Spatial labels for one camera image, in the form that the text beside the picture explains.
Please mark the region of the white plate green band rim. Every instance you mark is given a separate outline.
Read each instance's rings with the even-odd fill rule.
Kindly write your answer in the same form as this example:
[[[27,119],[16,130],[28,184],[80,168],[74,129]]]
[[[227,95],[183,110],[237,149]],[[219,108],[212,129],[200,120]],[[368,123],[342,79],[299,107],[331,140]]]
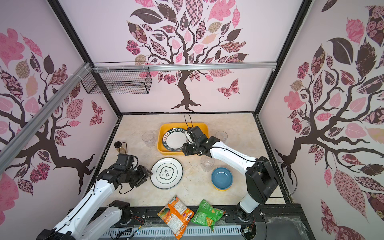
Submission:
[[[170,152],[179,152],[187,142],[187,131],[182,128],[173,128],[165,132],[162,137],[163,147]]]

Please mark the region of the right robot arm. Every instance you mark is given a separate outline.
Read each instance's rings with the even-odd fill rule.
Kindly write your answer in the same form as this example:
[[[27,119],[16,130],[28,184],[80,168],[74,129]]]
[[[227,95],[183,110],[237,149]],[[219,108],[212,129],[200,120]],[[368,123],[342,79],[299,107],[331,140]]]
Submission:
[[[250,215],[271,197],[279,186],[277,174],[272,163],[265,157],[244,155],[220,141],[216,137],[208,138],[200,127],[187,128],[187,139],[183,144],[185,156],[204,155],[222,161],[240,172],[246,179],[247,193],[237,205],[237,215],[248,221]]]

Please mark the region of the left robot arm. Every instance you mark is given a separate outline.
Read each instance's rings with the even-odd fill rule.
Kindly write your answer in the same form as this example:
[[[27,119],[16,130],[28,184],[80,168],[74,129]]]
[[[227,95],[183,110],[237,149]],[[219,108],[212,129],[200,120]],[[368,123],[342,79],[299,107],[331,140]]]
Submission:
[[[103,212],[102,204],[123,183],[137,188],[153,173],[139,165],[136,156],[119,154],[116,163],[104,169],[84,198],[51,230],[44,229],[38,240],[97,240],[115,224],[127,224],[132,219],[130,204],[115,200]]]

